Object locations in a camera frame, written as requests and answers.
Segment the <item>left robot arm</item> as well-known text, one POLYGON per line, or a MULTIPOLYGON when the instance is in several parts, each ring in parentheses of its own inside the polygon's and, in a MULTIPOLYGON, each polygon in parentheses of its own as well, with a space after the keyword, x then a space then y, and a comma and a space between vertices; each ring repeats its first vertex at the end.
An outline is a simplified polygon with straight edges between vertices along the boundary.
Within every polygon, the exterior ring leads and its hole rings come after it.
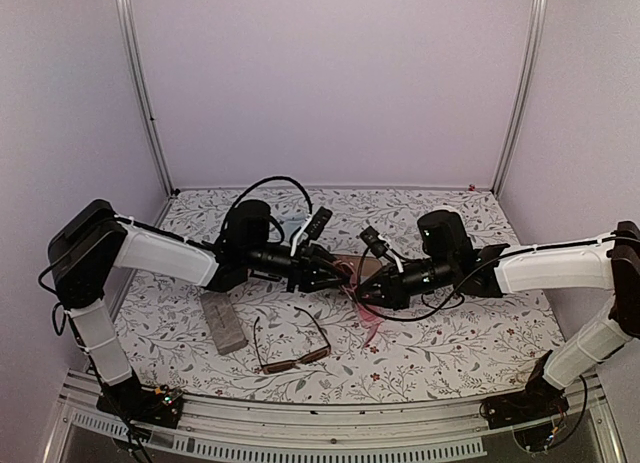
POLYGON ((277 224, 270 206, 246 200, 228 211, 218 238, 209 243, 120 216, 109 202, 97 199, 49 242, 49 290, 71 319, 98 376, 111 386, 111 402, 126 416, 138 417, 148 409, 149 398, 133 383, 134 370, 103 303, 111 271, 141 270, 218 293, 246 282, 253 272, 285 279, 289 292, 338 288, 350 276, 315 242, 331 216, 320 208, 292 241, 276 242, 269 238, 277 224))

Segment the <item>pink sunglasses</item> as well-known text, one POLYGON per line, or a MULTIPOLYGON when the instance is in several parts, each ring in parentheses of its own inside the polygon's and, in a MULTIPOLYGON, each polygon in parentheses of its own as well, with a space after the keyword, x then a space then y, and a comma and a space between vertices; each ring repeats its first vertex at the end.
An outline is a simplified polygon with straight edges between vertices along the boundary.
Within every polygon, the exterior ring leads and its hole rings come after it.
POLYGON ((345 285, 342 285, 341 289, 352 302, 353 307, 358 315, 360 326, 367 331, 364 342, 362 344, 362 348, 366 348, 370 345, 371 341, 376 336, 378 328, 382 323, 382 319, 366 310, 360 303, 356 302, 355 292, 357 286, 358 261, 359 258, 353 255, 339 255, 335 265, 339 269, 346 272, 349 276, 349 282, 345 285))

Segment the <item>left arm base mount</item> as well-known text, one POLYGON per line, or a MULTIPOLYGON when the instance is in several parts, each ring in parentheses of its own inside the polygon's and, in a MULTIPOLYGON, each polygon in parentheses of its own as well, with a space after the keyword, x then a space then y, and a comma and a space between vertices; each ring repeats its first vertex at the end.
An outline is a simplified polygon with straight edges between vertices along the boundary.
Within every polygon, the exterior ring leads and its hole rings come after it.
POLYGON ((176 429, 182 416, 183 396, 183 390, 178 387, 147 388, 138 381, 127 380, 107 385, 101 391, 96 407, 126 421, 176 429))

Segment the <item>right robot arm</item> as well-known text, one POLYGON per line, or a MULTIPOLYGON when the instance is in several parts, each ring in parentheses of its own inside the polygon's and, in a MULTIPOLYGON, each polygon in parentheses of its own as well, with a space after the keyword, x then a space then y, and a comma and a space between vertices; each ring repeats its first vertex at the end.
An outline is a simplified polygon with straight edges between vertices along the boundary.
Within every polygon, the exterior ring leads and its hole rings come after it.
POLYGON ((611 300, 576 335, 541 357, 517 398, 537 419, 582 373, 639 336, 639 229, 631 221, 582 241, 473 247, 461 215, 449 209, 417 221, 425 258, 396 260, 357 282, 355 298, 374 315, 449 286, 461 296, 500 298, 528 290, 596 288, 611 300))

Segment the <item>black glasses case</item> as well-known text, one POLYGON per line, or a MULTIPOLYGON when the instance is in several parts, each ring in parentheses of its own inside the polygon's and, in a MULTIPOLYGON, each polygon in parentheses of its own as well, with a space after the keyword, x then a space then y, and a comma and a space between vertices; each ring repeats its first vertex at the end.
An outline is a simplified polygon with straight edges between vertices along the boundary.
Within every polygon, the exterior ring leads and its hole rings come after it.
POLYGON ((345 267, 354 275, 358 273, 358 269, 361 269, 362 280, 368 279, 382 268, 382 263, 375 257, 366 256, 361 260, 358 255, 337 254, 336 258, 339 266, 345 267))

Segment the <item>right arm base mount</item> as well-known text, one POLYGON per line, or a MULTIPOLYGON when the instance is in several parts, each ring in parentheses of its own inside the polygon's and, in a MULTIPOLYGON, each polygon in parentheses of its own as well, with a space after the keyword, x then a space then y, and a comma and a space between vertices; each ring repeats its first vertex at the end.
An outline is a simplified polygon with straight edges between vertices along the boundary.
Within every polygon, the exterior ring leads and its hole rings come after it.
POLYGON ((530 376, 522 390, 485 398, 480 403, 479 414, 488 422, 490 429, 558 416, 558 423, 547 422, 516 431, 515 440, 521 448, 539 453, 550 450, 556 442, 568 409, 564 390, 555 388, 541 374, 536 374, 530 376))

